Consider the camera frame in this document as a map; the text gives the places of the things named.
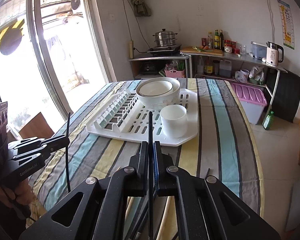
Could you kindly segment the person's left hand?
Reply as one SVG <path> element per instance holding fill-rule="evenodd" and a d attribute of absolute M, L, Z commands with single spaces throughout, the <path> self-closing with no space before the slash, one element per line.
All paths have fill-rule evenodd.
<path fill-rule="evenodd" d="M 0 201 L 7 207 L 12 208 L 12 203 L 9 201 L 9 198 L 16 200 L 21 205 L 30 204 L 35 196 L 29 185 L 29 180 L 23 180 L 14 190 L 0 186 Z"/>

